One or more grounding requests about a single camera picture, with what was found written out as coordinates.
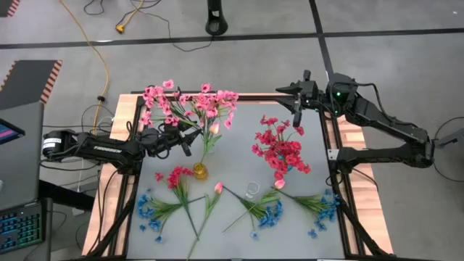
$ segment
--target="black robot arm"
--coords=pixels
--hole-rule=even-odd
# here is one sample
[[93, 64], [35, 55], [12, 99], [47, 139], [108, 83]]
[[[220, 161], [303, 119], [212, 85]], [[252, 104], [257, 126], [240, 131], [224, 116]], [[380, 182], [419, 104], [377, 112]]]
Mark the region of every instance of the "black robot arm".
[[336, 73], [324, 92], [318, 89], [315, 81], [310, 80], [310, 71], [305, 70], [304, 81], [276, 89], [291, 95], [277, 99], [277, 102], [294, 114], [294, 127], [299, 126], [303, 109], [323, 108], [331, 113], [331, 117], [345, 115], [349, 123], [378, 129], [405, 142], [392, 149], [356, 150], [342, 147], [329, 150], [329, 159], [335, 161], [341, 171], [349, 173], [360, 163], [376, 162], [402, 162], [411, 167], [430, 167], [433, 164], [434, 144], [427, 132], [412, 123], [388, 116], [381, 104], [381, 109], [378, 109], [375, 104], [361, 97], [357, 92], [358, 86], [366, 85]]
[[184, 153], [191, 156], [189, 146], [201, 133], [196, 130], [183, 135], [189, 129], [184, 125], [165, 125], [163, 132], [154, 128], [143, 130], [130, 140], [120, 141], [91, 133], [76, 133], [72, 130], [54, 130], [43, 136], [42, 154], [49, 162], [61, 162], [66, 157], [81, 157], [113, 164], [120, 173], [137, 175], [146, 154], [159, 157], [160, 153], [181, 145]]

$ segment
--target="backlit keyboard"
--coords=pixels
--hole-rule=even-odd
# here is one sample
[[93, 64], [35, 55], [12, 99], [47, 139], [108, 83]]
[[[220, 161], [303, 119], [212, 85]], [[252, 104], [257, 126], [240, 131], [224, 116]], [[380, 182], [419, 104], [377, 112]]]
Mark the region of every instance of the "backlit keyboard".
[[44, 228], [40, 203], [0, 212], [0, 254], [41, 243]]

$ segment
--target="small yellow vase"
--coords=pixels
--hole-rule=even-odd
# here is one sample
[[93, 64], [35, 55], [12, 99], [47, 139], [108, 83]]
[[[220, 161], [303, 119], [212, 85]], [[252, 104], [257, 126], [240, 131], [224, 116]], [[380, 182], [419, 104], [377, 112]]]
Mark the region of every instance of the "small yellow vase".
[[203, 163], [195, 163], [193, 172], [194, 177], [199, 181], [205, 181], [208, 179], [208, 169]]

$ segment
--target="pink flower bouquet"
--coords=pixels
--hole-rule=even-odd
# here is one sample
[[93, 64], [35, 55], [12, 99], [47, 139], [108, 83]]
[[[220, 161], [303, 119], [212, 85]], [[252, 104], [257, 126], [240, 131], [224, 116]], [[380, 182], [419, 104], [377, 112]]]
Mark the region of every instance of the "pink flower bouquet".
[[[204, 156], [215, 145], [215, 142], [222, 136], [219, 134], [220, 123], [229, 129], [232, 125], [233, 112], [236, 110], [236, 102], [239, 95], [233, 91], [217, 91], [212, 93], [209, 83], [202, 84], [202, 91], [195, 95], [185, 95], [178, 90], [174, 92], [174, 101], [169, 101], [165, 94], [165, 89], [174, 87], [173, 80], [166, 80], [161, 86], [148, 86], [145, 88], [144, 100], [148, 110], [140, 119], [141, 124], [153, 125], [151, 108], [157, 104], [162, 110], [163, 116], [155, 118], [154, 121], [163, 121], [165, 124], [177, 126], [184, 123], [195, 129], [201, 129], [203, 135], [203, 162]], [[198, 117], [199, 123], [192, 120]]]

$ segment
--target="gray floor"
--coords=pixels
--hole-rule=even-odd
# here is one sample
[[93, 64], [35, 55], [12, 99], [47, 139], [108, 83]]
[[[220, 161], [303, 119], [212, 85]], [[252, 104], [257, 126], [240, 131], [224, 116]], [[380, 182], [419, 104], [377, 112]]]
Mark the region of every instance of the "gray floor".
[[[98, 1], [89, 11], [99, 8]], [[205, 36], [206, 1], [163, 1], [151, 12], [171, 21], [173, 36]], [[223, 1], [229, 35], [250, 33], [314, 32], [310, 5], [305, 0]], [[165, 38], [166, 24], [138, 14], [119, 35], [114, 24], [131, 10], [126, 0], [104, 1], [105, 13], [89, 17], [82, 11], [87, 1], [67, 0], [92, 40]], [[317, 1], [326, 32], [366, 30], [412, 30], [464, 27], [464, 3], [458, 0], [351, 0]], [[55, 0], [22, 0], [13, 18], [0, 19], [0, 44], [83, 41], [77, 26]], [[205, 43], [184, 43], [191, 48]], [[333, 69], [359, 82], [373, 81], [390, 115], [413, 121], [433, 135], [447, 119], [463, 116], [464, 35], [379, 36], [328, 38]], [[318, 40], [260, 40], [214, 42], [206, 49], [184, 53], [169, 44], [108, 46], [99, 48], [111, 76], [107, 106], [115, 111], [120, 94], [142, 89], [150, 83], [172, 78], [184, 89], [197, 89], [211, 82], [216, 88], [242, 92], [272, 91], [299, 80], [310, 69], [319, 86], [327, 82]], [[104, 85], [101, 62], [89, 48], [0, 50], [0, 72], [16, 59], [62, 59], [64, 61], [53, 94], [46, 106], [44, 123], [80, 124], [80, 116]], [[360, 92], [374, 100], [372, 89]], [[70, 107], [69, 99], [78, 100]], [[85, 115], [91, 123], [93, 111]], [[464, 121], [443, 130], [462, 128]], [[399, 142], [365, 129], [367, 145], [373, 148]], [[464, 179], [462, 146], [436, 152], [439, 168], [448, 176]], [[80, 167], [81, 163], [69, 164]], [[375, 165], [381, 203], [394, 252], [401, 257], [461, 260], [464, 230], [463, 185], [449, 182], [433, 169], [418, 170], [404, 165]], [[95, 175], [85, 171], [82, 177]], [[41, 177], [56, 184], [73, 182], [79, 173], [41, 171]], [[90, 189], [95, 184], [87, 184]], [[58, 207], [71, 215], [69, 208]], [[68, 217], [53, 241], [54, 260], [78, 255], [75, 229], [88, 214]], [[54, 221], [59, 225], [61, 217]], [[86, 227], [79, 233], [85, 236]]]

